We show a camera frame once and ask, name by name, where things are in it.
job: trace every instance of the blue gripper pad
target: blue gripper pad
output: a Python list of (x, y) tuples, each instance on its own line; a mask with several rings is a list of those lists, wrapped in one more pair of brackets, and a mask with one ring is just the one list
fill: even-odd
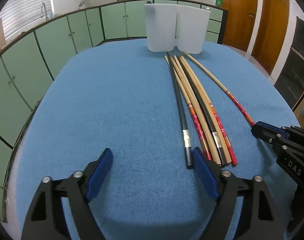
[(202, 153), (197, 148), (194, 148), (192, 152), (194, 159), (194, 169), (198, 174), (203, 184), (203, 187), (206, 190), (206, 193), (208, 194), (209, 197), (217, 201), (221, 195), (217, 190), (218, 183), (216, 178), (214, 177), (213, 173), (207, 166), (205, 160), (201, 156)]
[(268, 123), (265, 123), (265, 122), (262, 122), (262, 121), (258, 121), (256, 124), (257, 124), (257, 125), (260, 125), (260, 126), (262, 126), (262, 127), (265, 127), (265, 128), (267, 128), (267, 129), (270, 129), (270, 130), (272, 130), (272, 131), (274, 131), (274, 132), (276, 132), (276, 133), (279, 133), (279, 134), (281, 134), (285, 139), (288, 139), (288, 136), (286, 135), (286, 132), (285, 132), (283, 129), (281, 129), (281, 128), (278, 128), (278, 127), (276, 127), (276, 126), (273, 126), (273, 125), (271, 125), (271, 124), (268, 124)]
[(109, 148), (106, 148), (99, 160), (97, 160), (97, 162), (99, 162), (97, 168), (89, 178), (85, 196), (88, 202), (98, 195), (105, 176), (108, 174), (112, 166), (112, 160), (112, 151)]

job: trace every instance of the table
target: table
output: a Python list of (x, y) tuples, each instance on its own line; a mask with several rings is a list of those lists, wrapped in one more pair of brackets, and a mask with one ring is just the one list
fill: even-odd
[[(195, 58), (228, 88), (254, 122), (298, 125), (277, 90), (232, 49), (204, 42)], [(238, 158), (236, 167), (226, 169), (242, 178), (263, 176), (285, 231), (295, 182), (275, 163), (270, 147), (252, 136), (227, 95), (188, 62), (210, 96)], [(185, 111), (192, 146), (199, 146)], [(113, 165), (89, 205), (107, 240), (199, 238), (215, 202), (194, 170), (185, 168), (170, 71), (164, 53), (148, 51), (146, 39), (110, 42), (81, 52), (47, 91), (23, 142), (16, 184), (20, 229), (44, 176), (62, 179), (83, 170), (105, 147), (114, 154)], [(238, 198), (227, 239), (236, 230), (241, 202)], [(71, 236), (78, 239), (67, 199), (63, 205)]]

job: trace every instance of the white plastic container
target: white plastic container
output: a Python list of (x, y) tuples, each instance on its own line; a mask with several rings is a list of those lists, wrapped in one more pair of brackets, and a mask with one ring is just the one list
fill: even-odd
[(148, 49), (165, 52), (174, 49), (176, 4), (145, 4)]
[(210, 11), (178, 5), (177, 48), (187, 53), (202, 52)]

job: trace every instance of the white blind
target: white blind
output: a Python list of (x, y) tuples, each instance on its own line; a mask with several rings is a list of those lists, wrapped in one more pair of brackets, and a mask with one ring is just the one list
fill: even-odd
[(0, 12), (4, 36), (8, 37), (28, 23), (40, 18), (41, 3), (43, 2), (46, 5), (47, 13), (51, 13), (51, 0), (8, 0)]

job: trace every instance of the faucet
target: faucet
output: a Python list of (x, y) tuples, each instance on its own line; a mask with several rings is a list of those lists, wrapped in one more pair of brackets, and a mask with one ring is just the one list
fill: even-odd
[(46, 21), (48, 21), (49, 18), (48, 18), (48, 14), (47, 14), (46, 5), (45, 5), (44, 3), (41, 4), (41, 14), (40, 14), (40, 18), (43, 17), (43, 8), (42, 8), (42, 6), (44, 7), (44, 13), (46, 14)]

